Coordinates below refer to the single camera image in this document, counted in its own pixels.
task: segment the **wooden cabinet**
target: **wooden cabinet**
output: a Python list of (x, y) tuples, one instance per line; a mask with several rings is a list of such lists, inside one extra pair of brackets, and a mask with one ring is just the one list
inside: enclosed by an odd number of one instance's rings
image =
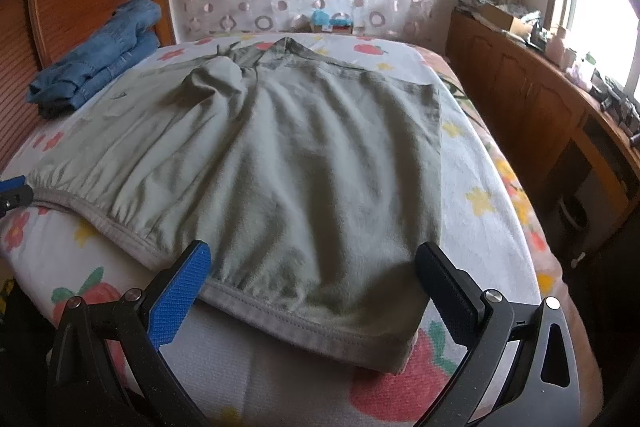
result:
[(543, 58), (458, 12), (451, 19), (447, 56), (535, 200), (580, 123), (584, 103)]

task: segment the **mattress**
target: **mattress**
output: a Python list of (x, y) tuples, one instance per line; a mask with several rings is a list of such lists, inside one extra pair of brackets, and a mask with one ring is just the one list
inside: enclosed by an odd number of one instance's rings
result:
[[(266, 49), (282, 36), (207, 37), (160, 49), (136, 67), (150, 70), (190, 60), (235, 42)], [(460, 110), (442, 115), (440, 246), (480, 287), (498, 288), (511, 301), (537, 304), (541, 295), (561, 299), (577, 351), (583, 414), (592, 416), (602, 403), (600, 375), (560, 265), (516, 176), (445, 61), (422, 48), (382, 39), (291, 36), (319, 54), (408, 82), (436, 84), (441, 96), (458, 102)], [(39, 126), (2, 177), (27, 173), (65, 139), (94, 101), (66, 119)], [(89, 302), (110, 301), (130, 287), (144, 287), (153, 276), (72, 214), (17, 209), (0, 222), (0, 237), (0, 253), (15, 278), (54, 324), (71, 295), (83, 295)], [(492, 407), (514, 348), (508, 348), (478, 414)], [(135, 389), (119, 349), (112, 351), (114, 361)], [(161, 351), (185, 390), (212, 419), (238, 425), (412, 425), (443, 389), (465, 349), (453, 343), (430, 303), (404, 373), (379, 375), (296, 349), (196, 302), (174, 342)]]

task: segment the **red flower print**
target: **red flower print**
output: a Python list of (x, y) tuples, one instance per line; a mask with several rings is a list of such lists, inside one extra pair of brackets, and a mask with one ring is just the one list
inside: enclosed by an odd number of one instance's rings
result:
[(384, 55), (380, 46), (374, 46), (373, 44), (358, 44), (353, 47), (353, 50), (358, 53), (364, 53), (367, 55)]
[(158, 60), (169, 60), (170, 58), (178, 57), (184, 53), (184, 48), (180, 48), (179, 50), (174, 50), (172, 52), (166, 52), (162, 57), (158, 58)]
[(4, 236), (4, 241), (9, 251), (11, 251), (12, 248), (19, 247), (22, 243), (22, 240), (24, 239), (24, 232), (22, 229), (27, 224), (28, 220), (28, 212), (21, 212), (14, 216), (14, 220), (11, 222), (11, 227)]
[(266, 51), (271, 48), (273, 44), (274, 42), (258, 42), (257, 44), (254, 44), (254, 46), (259, 50)]
[(538, 232), (531, 232), (531, 242), (539, 252), (546, 250), (546, 241)]
[(38, 135), (38, 137), (33, 141), (33, 148), (36, 149), (38, 147), (38, 145), (40, 145), (42, 143), (42, 140), (44, 140), (45, 134), (44, 133), (40, 133)]
[(58, 142), (62, 140), (63, 136), (65, 136), (65, 134), (62, 131), (55, 133), (53, 138), (44, 144), (44, 149), (42, 151), (47, 152), (49, 149), (53, 149), (53, 147), (58, 145)]
[[(53, 290), (51, 301), (55, 304), (55, 307), (53, 308), (53, 324), (56, 327), (60, 324), (62, 313), (65, 310), (66, 301), (73, 295), (82, 296), (87, 304), (111, 302), (120, 299), (121, 293), (116, 290), (116, 288), (106, 282), (101, 282), (103, 274), (104, 268), (102, 266), (98, 266), (91, 272), (89, 277), (87, 277), (77, 294), (67, 288), (56, 288)], [(124, 371), (125, 359), (122, 346), (120, 346), (120, 343), (116, 341), (107, 341), (107, 346), (120, 381), (124, 382), (126, 377)]]
[(434, 363), (430, 338), (418, 330), (418, 342), (402, 375), (357, 368), (349, 401), (358, 411), (385, 422), (414, 422), (438, 397), (449, 376)]
[(194, 44), (196, 46), (201, 46), (203, 44), (209, 44), (212, 40), (213, 40), (213, 37), (204, 37), (203, 39), (200, 39), (198, 42), (194, 42)]

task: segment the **bed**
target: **bed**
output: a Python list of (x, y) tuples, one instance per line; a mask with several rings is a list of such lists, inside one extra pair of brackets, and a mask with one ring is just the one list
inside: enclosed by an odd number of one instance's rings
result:
[[(266, 50), (282, 34), (216, 35), (158, 50), (136, 68), (152, 70), (211, 54), (238, 42)], [(417, 84), (436, 84), (457, 104), (442, 114), (441, 247), (481, 287), (509, 300), (538, 303), (554, 295), (563, 305), (574, 343), (582, 416), (602, 406), (602, 384), (582, 321), (562, 282), (540, 223), (509, 163), (439, 55), (383, 39), (292, 34), (317, 54), (382, 71)], [(27, 173), (65, 139), (74, 115), (40, 124), (7, 165), (3, 178)], [(18, 209), (0, 222), (0, 252), (21, 288), (54, 324), (65, 301), (119, 298), (153, 274), (75, 216), (44, 207)], [(477, 415), (491, 409), (516, 346), (509, 346)], [(118, 346), (112, 356), (135, 389)], [(438, 396), (464, 348), (453, 343), (433, 305), (401, 375), (379, 375), (296, 349), (217, 309), (196, 302), (173, 344), (162, 353), (203, 413), (229, 425), (412, 425)]]

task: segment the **white bed sheet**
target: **white bed sheet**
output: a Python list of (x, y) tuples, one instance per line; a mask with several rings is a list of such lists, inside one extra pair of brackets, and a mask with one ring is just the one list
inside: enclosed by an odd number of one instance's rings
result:
[[(158, 50), (137, 66), (152, 69), (211, 54), (216, 45), (269, 45), (283, 34), (236, 35)], [(399, 42), (347, 36), (293, 34), (320, 54), (385, 71), (418, 84), (437, 84), (451, 97), (420, 54)], [(44, 123), (2, 177), (26, 174), (64, 139), (82, 111)], [(539, 303), (527, 243), (513, 205), (481, 141), (455, 104), (442, 112), (441, 248), (484, 288), (511, 301)], [(130, 287), (144, 287), (152, 273), (79, 217), (38, 207), (18, 209), (0, 222), (0, 253), (20, 286), (54, 323), (68, 296), (109, 301)], [(374, 375), (296, 349), (201, 302), (191, 309), (174, 342), (161, 349), (170, 367), (205, 415), (238, 425), (412, 425), (449, 379), (464, 348), (453, 343), (433, 304), (420, 325), (418, 344), (402, 375)], [(116, 354), (116, 365), (124, 364)], [(479, 410), (491, 407), (513, 349), (504, 357)], [(130, 370), (123, 365), (130, 385)]]

